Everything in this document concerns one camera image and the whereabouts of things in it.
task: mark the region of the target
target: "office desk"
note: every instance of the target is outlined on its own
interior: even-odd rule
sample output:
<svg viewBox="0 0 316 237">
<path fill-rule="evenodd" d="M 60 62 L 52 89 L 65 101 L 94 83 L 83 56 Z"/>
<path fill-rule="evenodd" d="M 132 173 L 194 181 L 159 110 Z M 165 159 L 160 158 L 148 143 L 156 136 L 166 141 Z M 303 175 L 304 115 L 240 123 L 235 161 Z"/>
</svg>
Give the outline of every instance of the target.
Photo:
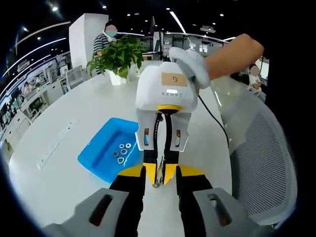
<svg viewBox="0 0 316 237">
<path fill-rule="evenodd" d="M 44 104 L 50 106 L 64 94 L 59 81 L 55 81 L 52 84 L 47 83 L 41 86 L 39 90 L 36 90 L 37 89 L 35 89 L 35 95 L 29 99 L 25 99 L 21 104 L 21 111 L 23 111 L 28 117 L 32 114 L 29 107 L 36 99 L 41 98 Z"/>
<path fill-rule="evenodd" d="M 41 226 L 62 223 L 73 215 L 74 207 L 106 183 L 85 169 L 78 155 L 112 117 L 136 121 L 137 81 L 112 86 L 109 78 L 98 75 L 49 106 L 22 137 L 10 163 L 10 179 L 18 197 L 34 220 Z M 210 88 L 201 96 L 221 121 Z M 54 150 L 42 170 L 37 163 L 60 131 L 69 122 L 78 121 Z M 163 154 L 165 124 L 159 126 L 159 156 Z M 189 124 L 189 140 L 180 154 L 180 163 L 205 171 L 214 187 L 232 192 L 231 166 L 226 138 L 220 126 L 201 103 Z M 184 236 L 178 210 L 175 180 L 154 189 L 147 178 L 144 211 L 139 223 L 139 236 Z"/>
</svg>

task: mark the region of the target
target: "cabinet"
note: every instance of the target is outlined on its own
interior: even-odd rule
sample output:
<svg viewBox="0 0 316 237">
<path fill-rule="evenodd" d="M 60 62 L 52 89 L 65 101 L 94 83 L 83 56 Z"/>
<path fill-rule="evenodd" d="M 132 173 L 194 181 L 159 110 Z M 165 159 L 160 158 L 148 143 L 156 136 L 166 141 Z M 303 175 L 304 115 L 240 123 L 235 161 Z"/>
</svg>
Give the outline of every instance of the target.
<svg viewBox="0 0 316 237">
<path fill-rule="evenodd" d="M 6 127 L 1 141 L 6 140 L 14 150 L 29 126 L 31 126 L 29 120 L 21 111 L 18 111 Z"/>
</svg>

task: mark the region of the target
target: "gray office chair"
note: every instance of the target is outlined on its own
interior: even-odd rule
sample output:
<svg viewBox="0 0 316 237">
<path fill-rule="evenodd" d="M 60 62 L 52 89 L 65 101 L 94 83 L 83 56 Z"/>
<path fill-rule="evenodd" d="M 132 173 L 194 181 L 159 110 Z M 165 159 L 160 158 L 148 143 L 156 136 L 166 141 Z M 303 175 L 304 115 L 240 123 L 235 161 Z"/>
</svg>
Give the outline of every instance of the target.
<svg viewBox="0 0 316 237">
<path fill-rule="evenodd" d="M 247 90 L 222 119 L 230 139 L 233 197 L 260 225 L 283 221 L 294 209 L 297 181 L 279 122 Z"/>
<path fill-rule="evenodd" d="M 82 76 L 82 66 L 78 66 L 66 72 L 68 91 L 84 82 Z"/>
</svg>

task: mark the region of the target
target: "white flower pot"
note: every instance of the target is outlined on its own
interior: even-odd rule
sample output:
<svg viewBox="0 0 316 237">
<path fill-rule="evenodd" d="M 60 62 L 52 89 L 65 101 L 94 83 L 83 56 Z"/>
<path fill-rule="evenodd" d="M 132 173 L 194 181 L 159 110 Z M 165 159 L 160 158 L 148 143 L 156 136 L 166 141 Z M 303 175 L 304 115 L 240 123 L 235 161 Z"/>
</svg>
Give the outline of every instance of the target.
<svg viewBox="0 0 316 237">
<path fill-rule="evenodd" d="M 129 75 L 127 75 L 127 79 L 125 79 L 125 78 L 120 77 L 119 75 L 115 75 L 115 73 L 112 71 L 109 71 L 109 70 L 106 70 L 106 71 L 110 76 L 110 80 L 111 80 L 112 85 L 126 84 Z"/>
</svg>

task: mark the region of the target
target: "black cable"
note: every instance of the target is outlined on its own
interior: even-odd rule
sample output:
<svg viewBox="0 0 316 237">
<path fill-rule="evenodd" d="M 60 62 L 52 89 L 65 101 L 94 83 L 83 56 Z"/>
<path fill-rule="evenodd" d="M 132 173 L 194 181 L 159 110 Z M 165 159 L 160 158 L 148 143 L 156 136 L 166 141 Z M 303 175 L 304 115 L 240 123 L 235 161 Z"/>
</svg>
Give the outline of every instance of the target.
<svg viewBox="0 0 316 237">
<path fill-rule="evenodd" d="M 215 121 L 221 126 L 221 128 L 223 129 L 225 136 L 226 136 L 226 140 L 227 140 L 227 145 L 229 147 L 229 139 L 228 139 L 228 135 L 224 129 L 224 127 L 222 126 L 222 124 L 217 120 L 217 118 L 212 114 L 212 112 L 208 109 L 208 107 L 206 106 L 206 104 L 204 103 L 204 101 L 202 100 L 202 98 L 200 97 L 200 95 L 198 95 L 199 100 L 202 102 L 202 104 L 204 105 L 204 107 L 206 108 L 206 110 L 208 111 L 208 113 L 212 116 L 213 119 L 215 119 Z"/>
</svg>

